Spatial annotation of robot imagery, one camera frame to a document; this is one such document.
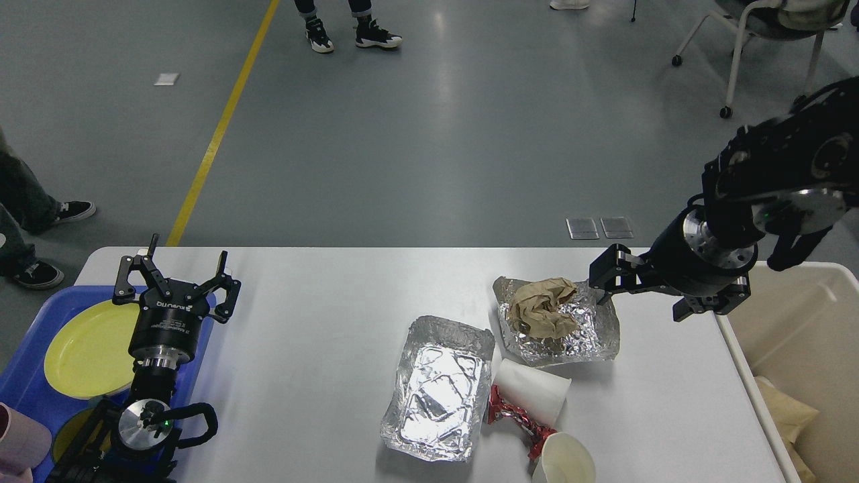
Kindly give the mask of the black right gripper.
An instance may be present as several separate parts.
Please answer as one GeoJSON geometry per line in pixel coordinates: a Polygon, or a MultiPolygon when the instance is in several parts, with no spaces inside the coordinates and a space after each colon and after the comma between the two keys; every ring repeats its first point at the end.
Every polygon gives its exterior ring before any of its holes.
{"type": "Polygon", "coordinates": [[[675,322],[712,311],[727,315],[751,296],[748,271],[758,259],[756,244],[728,248],[709,228],[703,206],[688,206],[669,223],[644,256],[611,244],[589,266],[589,287],[596,305],[614,294],[652,288],[651,266],[683,299],[672,306],[675,322]]]}

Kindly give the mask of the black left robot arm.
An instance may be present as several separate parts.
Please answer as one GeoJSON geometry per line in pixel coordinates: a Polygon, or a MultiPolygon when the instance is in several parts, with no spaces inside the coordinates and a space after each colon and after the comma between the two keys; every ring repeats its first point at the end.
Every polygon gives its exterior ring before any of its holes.
{"type": "Polygon", "coordinates": [[[168,482],[174,453],[202,445],[218,430],[210,404],[174,402],[182,365],[196,358],[206,319],[224,324],[242,284],[226,271],[205,282],[166,278],[154,263],[159,235],[143,254],[119,263],[111,302],[137,305],[128,352],[133,380],[122,403],[103,397],[47,475],[49,482],[168,482]]]}

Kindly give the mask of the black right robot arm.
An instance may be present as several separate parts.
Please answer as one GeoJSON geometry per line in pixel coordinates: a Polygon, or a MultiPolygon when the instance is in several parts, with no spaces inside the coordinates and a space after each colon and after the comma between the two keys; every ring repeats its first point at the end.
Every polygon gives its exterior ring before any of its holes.
{"type": "Polygon", "coordinates": [[[589,266],[605,305],[614,294],[678,297],[675,321],[726,315],[748,300],[758,242],[777,237],[767,259],[801,265],[832,226],[857,206],[858,80],[838,80],[795,102],[782,117],[743,125],[701,176],[701,192],[635,256],[613,244],[589,266]]]}

